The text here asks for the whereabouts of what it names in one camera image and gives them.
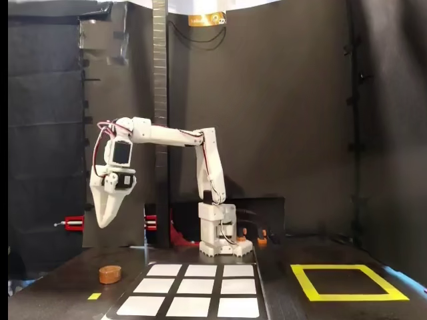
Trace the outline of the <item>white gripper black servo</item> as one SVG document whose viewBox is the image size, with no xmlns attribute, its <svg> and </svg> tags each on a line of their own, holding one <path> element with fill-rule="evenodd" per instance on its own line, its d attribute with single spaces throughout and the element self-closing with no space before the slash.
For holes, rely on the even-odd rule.
<svg viewBox="0 0 427 320">
<path fill-rule="evenodd" d="M 97 224 L 101 229 L 115 219 L 124 198 L 136 183 L 134 169 L 110 165 L 92 167 L 89 185 Z"/>
</svg>

